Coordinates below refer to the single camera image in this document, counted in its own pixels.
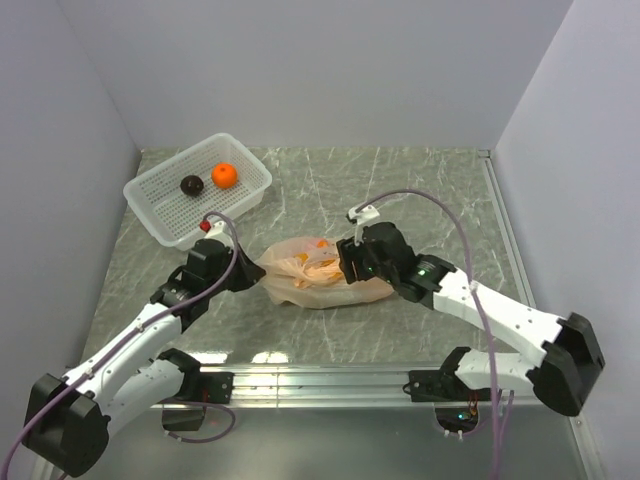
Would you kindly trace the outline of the white perforated plastic basket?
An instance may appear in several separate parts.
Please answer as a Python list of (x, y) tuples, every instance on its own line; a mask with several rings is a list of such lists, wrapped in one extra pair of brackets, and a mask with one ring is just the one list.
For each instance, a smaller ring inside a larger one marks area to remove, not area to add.
[[(211, 180), (218, 163), (230, 163), (238, 182), (219, 189)], [(181, 180), (197, 175), (204, 182), (198, 197), (180, 190)], [(263, 199), (272, 175), (247, 147), (226, 133), (215, 134), (130, 180), (123, 189), (142, 225), (162, 246), (185, 251), (204, 236), (199, 228), (206, 213), (217, 211), (235, 220)]]

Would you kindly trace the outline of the translucent orange plastic bag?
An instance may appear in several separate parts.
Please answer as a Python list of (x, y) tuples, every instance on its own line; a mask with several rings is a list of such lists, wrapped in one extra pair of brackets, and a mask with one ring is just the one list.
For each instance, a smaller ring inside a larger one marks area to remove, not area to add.
[(347, 283), (334, 239), (290, 238), (267, 248), (255, 263), (265, 270), (260, 285), (276, 305), (322, 310), (371, 303), (394, 292), (377, 278)]

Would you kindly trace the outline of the aluminium mounting rail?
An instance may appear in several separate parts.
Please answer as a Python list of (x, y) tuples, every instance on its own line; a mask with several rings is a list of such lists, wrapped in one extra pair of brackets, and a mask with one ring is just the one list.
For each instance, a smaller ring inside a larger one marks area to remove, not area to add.
[(150, 407), (111, 439), (90, 479), (601, 479), (584, 421), (533, 393), (478, 398), (478, 426), (445, 436), (434, 405), (403, 393), (408, 366), (207, 367), (234, 374), (230, 433), (162, 427)]

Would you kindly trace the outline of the dark purple mangosteen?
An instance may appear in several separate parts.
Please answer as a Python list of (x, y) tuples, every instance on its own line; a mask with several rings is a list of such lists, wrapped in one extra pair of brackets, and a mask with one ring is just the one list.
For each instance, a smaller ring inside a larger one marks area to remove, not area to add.
[(189, 197), (198, 197), (204, 190), (204, 182), (197, 175), (188, 175), (181, 180), (180, 190)]

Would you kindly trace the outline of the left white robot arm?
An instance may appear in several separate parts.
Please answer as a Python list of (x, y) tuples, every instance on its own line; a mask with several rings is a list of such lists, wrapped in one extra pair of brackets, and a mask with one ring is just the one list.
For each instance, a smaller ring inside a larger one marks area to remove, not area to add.
[(214, 296), (248, 290), (264, 275), (242, 248), (197, 241), (120, 334), (63, 376), (46, 374), (33, 385), (20, 444), (77, 478), (151, 406), (205, 400), (200, 363), (167, 345), (208, 311)]

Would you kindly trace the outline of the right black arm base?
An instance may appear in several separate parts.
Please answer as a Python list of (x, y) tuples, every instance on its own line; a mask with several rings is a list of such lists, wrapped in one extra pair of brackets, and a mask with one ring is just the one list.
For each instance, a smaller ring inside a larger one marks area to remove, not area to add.
[(434, 405), (436, 425), (445, 436), (464, 437), (478, 426), (477, 394), (451, 374), (412, 370), (402, 391), (413, 403)]

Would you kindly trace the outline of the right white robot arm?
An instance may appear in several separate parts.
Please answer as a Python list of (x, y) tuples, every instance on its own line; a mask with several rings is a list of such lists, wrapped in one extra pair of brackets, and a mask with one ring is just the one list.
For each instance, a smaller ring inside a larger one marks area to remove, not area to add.
[(434, 255), (417, 254), (391, 222), (364, 228), (360, 238), (337, 243), (348, 283), (384, 281), (403, 299), (461, 319), (512, 347), (482, 353), (461, 347), (443, 363), (440, 386), (462, 399), (472, 390), (530, 392), (551, 410), (577, 416), (605, 367), (591, 322), (572, 313), (563, 318), (521, 304)]

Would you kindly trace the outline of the orange tangerine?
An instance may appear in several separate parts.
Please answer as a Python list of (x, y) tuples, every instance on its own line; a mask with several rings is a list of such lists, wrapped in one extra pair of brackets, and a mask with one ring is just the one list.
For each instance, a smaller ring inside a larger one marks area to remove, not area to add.
[(218, 163), (211, 170), (211, 180), (219, 189), (230, 189), (238, 182), (238, 172), (230, 163)]

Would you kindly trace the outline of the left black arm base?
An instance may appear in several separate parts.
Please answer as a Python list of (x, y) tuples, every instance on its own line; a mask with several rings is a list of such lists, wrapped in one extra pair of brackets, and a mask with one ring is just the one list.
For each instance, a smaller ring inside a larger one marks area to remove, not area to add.
[(162, 427), (170, 436), (179, 432), (204, 433), (206, 427), (217, 430), (222, 438), (235, 427), (236, 415), (229, 408), (234, 374), (198, 373), (190, 376), (178, 393), (162, 402)]

